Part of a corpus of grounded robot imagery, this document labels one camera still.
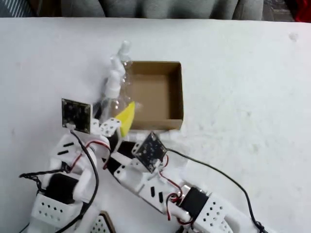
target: brown cardboard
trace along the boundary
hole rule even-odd
[[[181,64],[133,62],[131,95],[141,104],[131,129],[180,129],[184,118]]]

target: yellow sponge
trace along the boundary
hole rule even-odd
[[[122,112],[120,112],[116,119],[121,121],[121,135],[122,137],[126,136],[130,131],[135,115],[135,102],[131,102]]]

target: white 3d-printed part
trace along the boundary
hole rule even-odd
[[[90,233],[111,233],[103,216],[97,216]]]
[[[101,135],[105,137],[111,137],[115,131],[120,128],[121,121],[115,118],[110,118],[107,121],[105,121],[103,124],[100,125],[100,132]]]
[[[67,205],[38,194],[31,216],[47,224],[61,228],[78,216],[82,205],[82,202]]]
[[[228,224],[225,224],[227,210],[222,201],[211,194],[195,221],[195,228],[207,233],[223,232],[233,233]]]

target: cardboard box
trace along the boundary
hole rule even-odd
[[[133,100],[141,104],[131,129],[180,129],[184,118],[181,64],[133,62]]]

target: black rectangular slot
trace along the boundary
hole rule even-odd
[[[155,194],[155,187],[152,186],[152,187],[150,188],[150,191],[151,191],[151,197],[154,198],[155,195],[156,195],[156,194]]]
[[[69,151],[68,150],[63,150],[61,152],[58,152],[57,155],[61,155],[61,154],[67,154]]]
[[[72,145],[74,145],[74,143],[73,142],[69,142],[69,143],[65,144],[64,147],[70,147]]]
[[[163,193],[159,192],[159,202],[163,203]]]

